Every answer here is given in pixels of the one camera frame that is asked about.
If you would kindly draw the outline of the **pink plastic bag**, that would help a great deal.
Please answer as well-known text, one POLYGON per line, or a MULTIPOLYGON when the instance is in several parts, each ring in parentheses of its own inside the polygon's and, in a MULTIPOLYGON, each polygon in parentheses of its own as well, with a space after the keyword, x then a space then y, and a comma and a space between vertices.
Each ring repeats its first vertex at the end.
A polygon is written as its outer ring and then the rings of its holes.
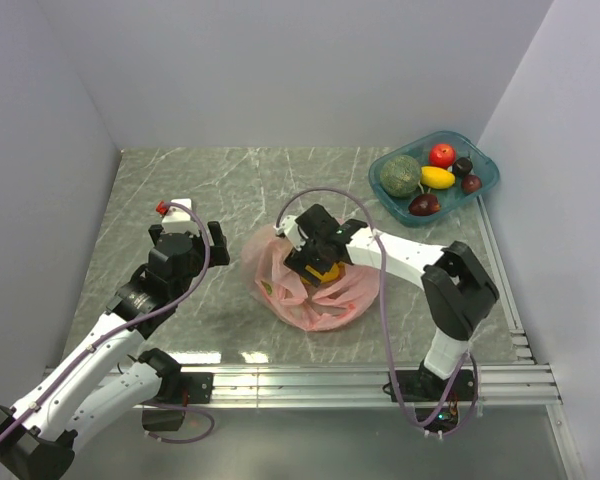
POLYGON ((305 332, 336 330, 365 313, 378 296, 378 270, 346 264, 340 279, 315 287, 284 265, 291 249, 266 225, 249 238, 240 256, 248 293, 284 323, 305 332))

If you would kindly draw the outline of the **dark red apple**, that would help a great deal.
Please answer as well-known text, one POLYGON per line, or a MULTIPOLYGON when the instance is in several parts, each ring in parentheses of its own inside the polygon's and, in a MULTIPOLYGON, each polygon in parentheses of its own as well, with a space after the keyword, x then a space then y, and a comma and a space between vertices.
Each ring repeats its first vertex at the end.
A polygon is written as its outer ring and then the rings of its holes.
POLYGON ((408 206, 411 215, 424 217, 433 215, 441 210, 441 204, 436 195, 431 193, 415 197, 408 206))

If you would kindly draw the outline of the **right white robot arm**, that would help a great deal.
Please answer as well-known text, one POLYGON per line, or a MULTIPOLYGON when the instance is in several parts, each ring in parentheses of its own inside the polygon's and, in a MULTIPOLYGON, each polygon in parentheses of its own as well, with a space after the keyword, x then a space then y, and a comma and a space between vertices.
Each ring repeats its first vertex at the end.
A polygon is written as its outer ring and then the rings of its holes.
POLYGON ((299 216, 276 221, 275 234, 292 249, 284 260, 311 285, 341 262, 370 267, 419 287, 435 325, 413 389, 442 399, 456 384, 454 370, 467 352, 476 328, 499 299, 499 291, 472 249, 459 241, 439 246, 418 243, 377 229, 361 220, 343 223, 314 204, 299 216))

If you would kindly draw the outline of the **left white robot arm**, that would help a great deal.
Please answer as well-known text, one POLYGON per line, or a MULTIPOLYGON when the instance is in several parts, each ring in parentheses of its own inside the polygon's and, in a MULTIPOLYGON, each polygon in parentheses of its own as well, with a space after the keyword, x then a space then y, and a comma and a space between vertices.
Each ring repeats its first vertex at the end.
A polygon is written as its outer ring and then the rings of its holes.
POLYGON ((0 405, 0 463, 16 478, 61 478, 81 447, 137 404, 183 410, 189 401, 208 402, 211 375, 192 380, 158 348, 139 354, 118 378, 104 380, 175 313, 175 300, 204 267, 230 261, 216 221, 199 234, 153 225, 149 235, 147 261, 117 289, 82 342, 29 394, 12 406, 0 405))

